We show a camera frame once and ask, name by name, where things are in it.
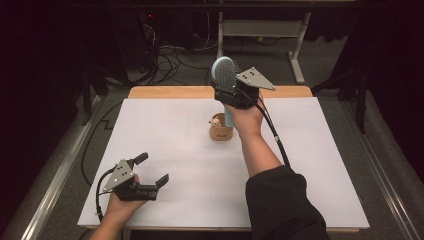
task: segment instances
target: person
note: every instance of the person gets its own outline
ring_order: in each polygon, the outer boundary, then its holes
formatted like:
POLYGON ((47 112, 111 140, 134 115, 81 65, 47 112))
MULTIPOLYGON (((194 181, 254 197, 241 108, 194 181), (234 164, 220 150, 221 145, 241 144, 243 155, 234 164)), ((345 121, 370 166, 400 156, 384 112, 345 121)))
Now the person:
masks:
MULTIPOLYGON (((262 137, 262 113, 225 105, 239 133, 249 179, 246 201, 254 240, 327 240, 326 223, 306 196, 306 180, 284 166, 262 137)), ((115 239, 145 202, 121 202, 112 193, 105 217, 90 239, 115 239)))

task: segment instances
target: white board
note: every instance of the white board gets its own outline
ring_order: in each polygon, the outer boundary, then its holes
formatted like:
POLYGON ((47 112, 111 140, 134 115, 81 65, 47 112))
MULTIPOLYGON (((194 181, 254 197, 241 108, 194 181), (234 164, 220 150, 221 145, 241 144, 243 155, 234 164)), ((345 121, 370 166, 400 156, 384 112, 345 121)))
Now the white board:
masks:
MULTIPOLYGON (((328 228, 368 228, 358 196, 316 98, 266 99, 290 164, 305 176, 307 194, 328 228)), ((120 159, 148 152, 134 167, 142 184, 169 173, 158 199, 141 207, 131 229, 249 229, 245 200, 248 173, 237 131, 230 141, 209 137, 209 120, 223 112, 213 99, 126 99, 78 225, 94 227, 95 190, 100 176, 120 159)), ((281 158, 266 121, 264 138, 281 158)), ((109 196, 100 203, 106 211, 109 196)))

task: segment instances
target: black sleeve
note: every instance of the black sleeve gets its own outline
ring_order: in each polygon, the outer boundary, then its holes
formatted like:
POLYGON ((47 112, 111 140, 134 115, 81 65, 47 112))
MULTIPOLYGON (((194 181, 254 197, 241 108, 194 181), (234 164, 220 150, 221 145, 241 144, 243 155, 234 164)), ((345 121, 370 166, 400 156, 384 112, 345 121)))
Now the black sleeve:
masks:
POLYGON ((285 166, 267 170, 246 183, 254 240, 330 239, 324 218, 306 196, 306 179, 285 166))

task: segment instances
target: person's right hand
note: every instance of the person's right hand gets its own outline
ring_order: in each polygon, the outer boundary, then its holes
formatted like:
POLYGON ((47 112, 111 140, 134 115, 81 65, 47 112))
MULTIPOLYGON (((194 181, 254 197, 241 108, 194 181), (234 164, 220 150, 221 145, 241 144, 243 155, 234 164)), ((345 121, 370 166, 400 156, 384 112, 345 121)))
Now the person's right hand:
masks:
MULTIPOLYGON (((258 105, 264 109, 262 102, 259 100, 258 105)), ((239 132, 240 137, 250 134, 261 134, 263 115, 256 106, 252 106, 246 110, 236 109, 226 104, 224 104, 224 106, 228 108, 233 115, 234 127, 239 132)))

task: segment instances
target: light blue handle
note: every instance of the light blue handle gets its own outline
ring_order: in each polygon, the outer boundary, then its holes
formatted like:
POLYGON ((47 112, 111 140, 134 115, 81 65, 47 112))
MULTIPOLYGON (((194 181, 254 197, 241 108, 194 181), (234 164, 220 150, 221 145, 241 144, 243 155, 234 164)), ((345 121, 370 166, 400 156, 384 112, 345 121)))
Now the light blue handle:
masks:
POLYGON ((225 126, 233 127, 234 126, 233 115, 231 114, 230 110, 224 107, 224 113, 225 113, 225 126))

